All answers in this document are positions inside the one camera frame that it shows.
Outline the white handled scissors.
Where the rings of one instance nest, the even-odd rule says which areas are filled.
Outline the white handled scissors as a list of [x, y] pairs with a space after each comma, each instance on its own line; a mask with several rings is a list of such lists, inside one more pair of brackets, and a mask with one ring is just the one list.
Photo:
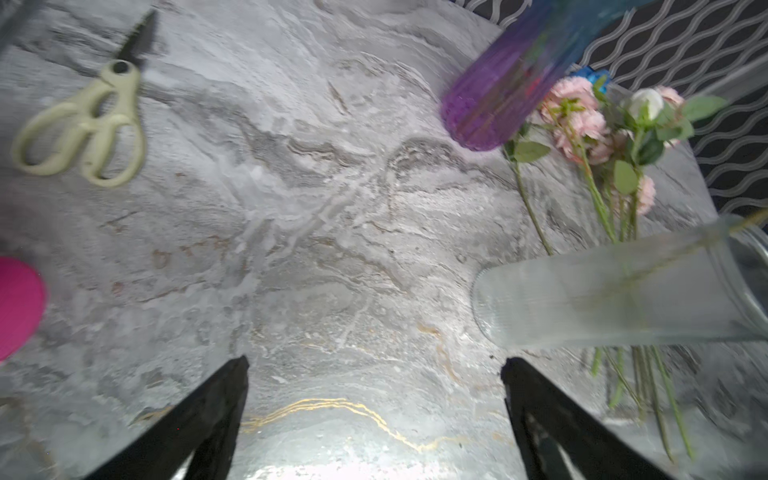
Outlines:
[[[147, 154], [138, 105], [142, 56], [154, 41], [157, 20], [158, 11], [150, 9], [91, 83], [38, 113], [21, 128], [10, 150], [18, 169], [30, 175], [52, 176], [65, 171], [81, 157], [84, 178], [105, 188], [124, 185], [138, 174]], [[52, 153], [40, 163], [29, 162], [28, 147], [44, 130], [60, 121], [66, 127], [54, 143]], [[131, 159], [121, 173], [107, 178], [103, 171], [112, 158], [117, 133], [122, 127], [134, 131]]]

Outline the pink rose spray right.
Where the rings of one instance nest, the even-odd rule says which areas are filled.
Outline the pink rose spray right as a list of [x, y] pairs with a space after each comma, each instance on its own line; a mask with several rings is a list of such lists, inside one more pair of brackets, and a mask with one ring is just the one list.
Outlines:
[[[610, 243], [634, 240], [638, 223], [653, 207], [654, 181], [647, 169], [679, 143], [693, 137], [693, 125], [724, 109], [723, 99], [684, 99], [675, 89], [656, 86], [635, 91], [621, 101], [609, 98], [607, 76], [570, 75], [555, 82], [537, 107], [539, 128], [554, 147], [578, 165], [597, 219]], [[664, 392], [688, 456], [694, 449], [687, 434], [671, 375], [658, 347], [598, 347], [591, 371], [607, 364], [617, 378], [610, 401], [625, 394], [639, 411], [661, 414]]]

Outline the purple blue glass vase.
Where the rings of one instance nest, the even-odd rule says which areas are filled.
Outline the purple blue glass vase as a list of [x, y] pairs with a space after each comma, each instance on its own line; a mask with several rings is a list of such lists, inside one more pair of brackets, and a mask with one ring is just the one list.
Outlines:
[[450, 137], [473, 151], [510, 140], [610, 22], [643, 1], [535, 1], [456, 80], [440, 114]]

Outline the clear glass jar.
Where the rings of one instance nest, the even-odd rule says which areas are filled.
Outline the clear glass jar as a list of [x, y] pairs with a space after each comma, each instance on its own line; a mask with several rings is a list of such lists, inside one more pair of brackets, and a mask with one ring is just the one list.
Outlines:
[[767, 337], [767, 234], [742, 218], [483, 270], [471, 305], [505, 349]]

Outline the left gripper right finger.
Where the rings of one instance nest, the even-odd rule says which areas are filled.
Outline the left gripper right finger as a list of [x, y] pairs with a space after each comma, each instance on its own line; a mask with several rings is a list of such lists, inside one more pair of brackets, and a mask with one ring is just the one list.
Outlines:
[[509, 358], [500, 373], [506, 409], [529, 479], [667, 479], [535, 367]]

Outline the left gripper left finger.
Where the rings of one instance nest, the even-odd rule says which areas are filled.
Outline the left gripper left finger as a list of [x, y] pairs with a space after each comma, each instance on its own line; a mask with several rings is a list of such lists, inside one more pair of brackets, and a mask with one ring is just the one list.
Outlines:
[[248, 393], [249, 362], [226, 362], [182, 402], [90, 479], [225, 479], [230, 471]]

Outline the magenta silicone cup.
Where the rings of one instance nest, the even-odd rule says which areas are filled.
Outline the magenta silicone cup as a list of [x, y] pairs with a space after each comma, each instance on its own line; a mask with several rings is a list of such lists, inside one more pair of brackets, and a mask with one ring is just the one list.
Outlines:
[[25, 262], [1, 258], [1, 360], [19, 350], [37, 330], [46, 309], [39, 272]]

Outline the blue flower stem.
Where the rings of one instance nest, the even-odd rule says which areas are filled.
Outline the blue flower stem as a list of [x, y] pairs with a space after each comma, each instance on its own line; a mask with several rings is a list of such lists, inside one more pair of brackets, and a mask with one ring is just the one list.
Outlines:
[[569, 74], [570, 77], [579, 77], [588, 80], [592, 85], [598, 85], [599, 91], [605, 93], [611, 83], [611, 75], [608, 70], [594, 70], [590, 66], [584, 66]]

